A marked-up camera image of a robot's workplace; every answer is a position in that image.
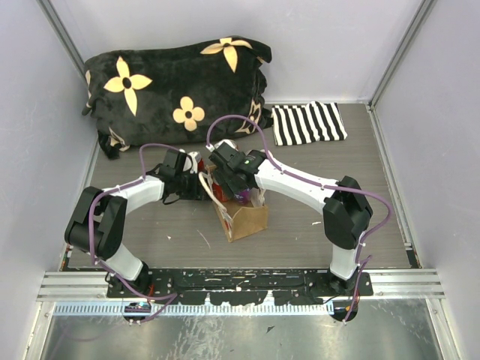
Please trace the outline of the burlap watermelon canvas bag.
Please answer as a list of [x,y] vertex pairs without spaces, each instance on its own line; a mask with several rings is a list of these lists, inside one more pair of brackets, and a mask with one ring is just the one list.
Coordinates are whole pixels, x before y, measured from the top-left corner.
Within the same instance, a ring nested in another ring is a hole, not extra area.
[[215,166],[207,166],[206,174],[199,175],[199,180],[213,202],[227,241],[232,243],[266,230],[269,219],[269,207],[265,201],[266,190],[251,190],[250,202],[247,205],[241,205],[234,199],[220,202],[212,191],[214,168]]

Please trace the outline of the purple fanta can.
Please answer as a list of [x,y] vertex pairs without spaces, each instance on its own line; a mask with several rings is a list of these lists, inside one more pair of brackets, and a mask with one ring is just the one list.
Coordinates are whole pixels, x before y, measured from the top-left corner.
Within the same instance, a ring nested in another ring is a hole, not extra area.
[[246,206],[251,201],[251,189],[246,188],[244,190],[239,191],[238,193],[235,193],[233,199],[237,203],[243,206]]

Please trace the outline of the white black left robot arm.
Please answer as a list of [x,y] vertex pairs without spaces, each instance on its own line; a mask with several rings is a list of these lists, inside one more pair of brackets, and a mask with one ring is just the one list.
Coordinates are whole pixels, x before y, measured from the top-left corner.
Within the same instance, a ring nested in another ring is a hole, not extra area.
[[111,287],[120,285],[133,297],[154,295],[149,267],[123,244],[125,219],[131,212],[161,201],[207,199],[199,174],[205,172],[198,151],[169,149],[163,162],[137,180],[111,188],[85,188],[64,232],[65,242],[109,270]]

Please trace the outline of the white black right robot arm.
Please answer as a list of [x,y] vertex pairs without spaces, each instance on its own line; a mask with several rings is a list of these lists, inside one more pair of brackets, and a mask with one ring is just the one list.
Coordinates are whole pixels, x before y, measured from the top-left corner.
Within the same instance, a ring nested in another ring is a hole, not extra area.
[[278,162],[270,151],[239,151],[228,140],[206,148],[215,165],[213,177],[227,196],[254,188],[273,191],[320,213],[325,236],[332,243],[328,285],[339,296],[353,291],[360,243],[373,215],[354,178],[320,178]]

